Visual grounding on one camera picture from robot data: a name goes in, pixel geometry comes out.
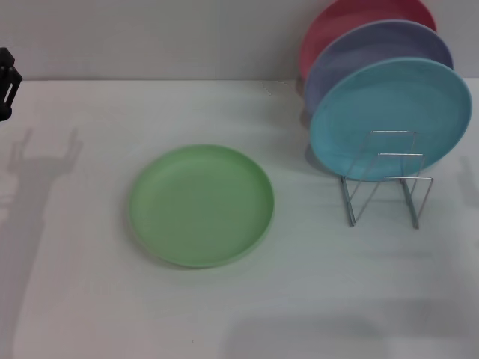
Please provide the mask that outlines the green round plastic plate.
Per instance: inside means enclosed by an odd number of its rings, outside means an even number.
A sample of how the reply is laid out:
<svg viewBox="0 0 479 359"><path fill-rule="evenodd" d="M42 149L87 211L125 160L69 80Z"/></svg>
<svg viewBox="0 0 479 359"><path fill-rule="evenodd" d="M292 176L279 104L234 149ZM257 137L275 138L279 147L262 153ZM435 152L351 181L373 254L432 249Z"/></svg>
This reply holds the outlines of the green round plastic plate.
<svg viewBox="0 0 479 359"><path fill-rule="evenodd" d="M148 164L128 196L132 234L152 257L177 266L223 266L251 253L275 214L265 170L243 153L193 144Z"/></svg>

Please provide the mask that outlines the pink round plastic plate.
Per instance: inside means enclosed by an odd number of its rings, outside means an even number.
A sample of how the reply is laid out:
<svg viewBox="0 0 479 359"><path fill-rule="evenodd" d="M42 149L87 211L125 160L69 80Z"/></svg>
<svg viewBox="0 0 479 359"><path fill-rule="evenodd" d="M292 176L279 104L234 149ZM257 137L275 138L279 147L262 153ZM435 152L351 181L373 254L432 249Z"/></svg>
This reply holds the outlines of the pink round plastic plate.
<svg viewBox="0 0 479 359"><path fill-rule="evenodd" d="M334 0L311 23L299 52L299 70L308 77L317 56L348 31L370 22L404 19L436 30L432 13L420 0Z"/></svg>

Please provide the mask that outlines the purple round plastic plate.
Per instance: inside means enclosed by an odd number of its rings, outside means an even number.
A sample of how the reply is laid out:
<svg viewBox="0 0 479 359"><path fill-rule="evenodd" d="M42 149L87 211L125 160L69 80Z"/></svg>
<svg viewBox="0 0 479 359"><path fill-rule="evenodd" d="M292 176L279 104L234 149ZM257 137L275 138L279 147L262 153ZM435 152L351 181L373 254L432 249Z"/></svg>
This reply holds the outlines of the purple round plastic plate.
<svg viewBox="0 0 479 359"><path fill-rule="evenodd" d="M402 19L370 22L341 35L317 56L305 82L306 111L312 115L324 96L347 76L402 57L426 58L454 67L450 49L427 26Z"/></svg>

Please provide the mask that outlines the blue round plastic plate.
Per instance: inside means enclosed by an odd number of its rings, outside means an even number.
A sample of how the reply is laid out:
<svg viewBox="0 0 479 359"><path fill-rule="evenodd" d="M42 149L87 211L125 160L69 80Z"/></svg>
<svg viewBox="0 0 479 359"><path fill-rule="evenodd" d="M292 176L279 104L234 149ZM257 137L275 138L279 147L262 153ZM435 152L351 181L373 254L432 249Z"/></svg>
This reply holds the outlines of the blue round plastic plate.
<svg viewBox="0 0 479 359"><path fill-rule="evenodd" d="M471 117L472 96L456 72L423 58L395 58L335 85L314 112L310 143L329 171L376 182L435 164Z"/></svg>

